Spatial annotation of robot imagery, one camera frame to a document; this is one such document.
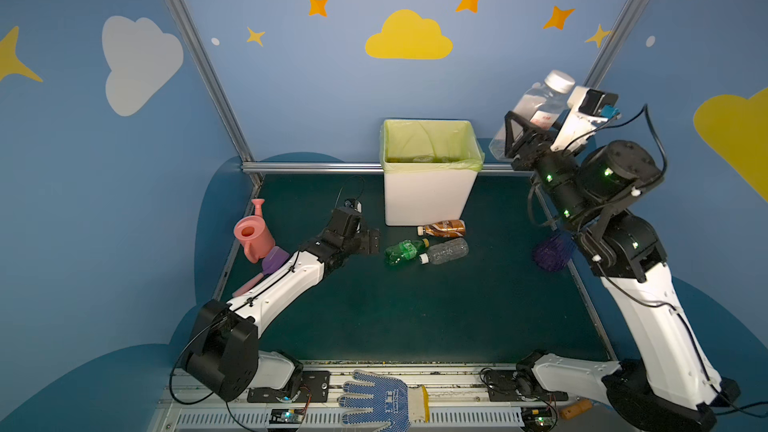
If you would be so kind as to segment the brown Nescafe bottle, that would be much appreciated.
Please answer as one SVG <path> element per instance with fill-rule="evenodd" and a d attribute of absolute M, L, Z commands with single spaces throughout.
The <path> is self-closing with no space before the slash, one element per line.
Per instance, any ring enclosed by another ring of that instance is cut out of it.
<path fill-rule="evenodd" d="M 417 227 L 419 236 L 441 238 L 461 238 L 466 236 L 466 225 L 463 220 L 445 220 Z"/>

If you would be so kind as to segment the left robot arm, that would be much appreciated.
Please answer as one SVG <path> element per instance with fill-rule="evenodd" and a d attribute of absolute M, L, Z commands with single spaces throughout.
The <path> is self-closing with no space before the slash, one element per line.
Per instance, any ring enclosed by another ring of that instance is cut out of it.
<path fill-rule="evenodd" d="M 322 232 L 302 244 L 268 278 L 227 302 L 212 299 L 199 311 L 189 342 L 174 363 L 224 401 L 248 389 L 290 402 L 300 394 L 303 365 L 259 342 L 267 327 L 300 295 L 353 255 L 379 251 L 380 233 L 365 224 L 362 204 L 349 198 Z"/>

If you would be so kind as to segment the green plastic bottle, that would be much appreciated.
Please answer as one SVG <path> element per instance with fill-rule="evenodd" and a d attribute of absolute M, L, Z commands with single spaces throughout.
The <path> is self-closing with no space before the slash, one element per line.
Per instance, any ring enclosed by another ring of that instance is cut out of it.
<path fill-rule="evenodd" d="M 404 240 L 385 250 L 385 260 L 390 266 L 396 266 L 409 262 L 420 254 L 425 253 L 430 244 L 426 238 L 418 240 Z"/>

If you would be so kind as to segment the pink label bottle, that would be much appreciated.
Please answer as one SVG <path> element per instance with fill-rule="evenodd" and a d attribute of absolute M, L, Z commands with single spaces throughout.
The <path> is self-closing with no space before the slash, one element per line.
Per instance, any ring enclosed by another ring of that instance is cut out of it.
<path fill-rule="evenodd" d="M 519 100 L 513 111 L 542 129 L 549 129 L 566 109 L 567 100 L 575 87 L 575 80 L 568 74 L 553 70 L 543 83 L 534 84 Z M 497 161 L 507 162 L 504 157 L 504 123 L 489 143 L 489 151 Z"/>

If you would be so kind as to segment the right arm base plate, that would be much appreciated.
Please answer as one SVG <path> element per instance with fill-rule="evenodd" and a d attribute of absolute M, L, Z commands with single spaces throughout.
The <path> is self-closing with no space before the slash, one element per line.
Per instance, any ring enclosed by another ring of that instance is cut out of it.
<path fill-rule="evenodd" d="M 479 378 L 491 402 L 561 402 L 568 401 L 566 392 L 545 390 L 527 373 L 512 369 L 483 368 Z"/>

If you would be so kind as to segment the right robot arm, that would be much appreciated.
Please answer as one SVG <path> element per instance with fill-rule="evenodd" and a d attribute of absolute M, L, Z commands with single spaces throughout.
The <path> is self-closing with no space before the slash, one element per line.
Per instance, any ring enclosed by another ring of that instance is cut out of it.
<path fill-rule="evenodd" d="M 554 133 L 514 112 L 505 124 L 522 128 L 520 143 L 506 151 L 514 167 L 534 173 L 639 351 L 636 359 L 608 362 L 537 351 L 518 365 L 519 382 L 538 396 L 563 392 L 607 404 L 642 431 L 713 429 L 717 410 L 734 405 L 739 386 L 707 359 L 655 229 L 631 211 L 662 182 L 665 167 L 632 141 L 612 141 L 579 159 L 577 139 L 556 149 Z"/>

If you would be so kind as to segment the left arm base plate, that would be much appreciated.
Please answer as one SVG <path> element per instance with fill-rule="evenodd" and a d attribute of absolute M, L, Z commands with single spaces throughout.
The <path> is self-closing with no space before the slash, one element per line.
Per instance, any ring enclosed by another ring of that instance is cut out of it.
<path fill-rule="evenodd" d="M 248 403 L 326 403 L 330 391 L 331 373 L 309 370 L 295 373 L 282 389 L 255 388 L 248 390 Z"/>

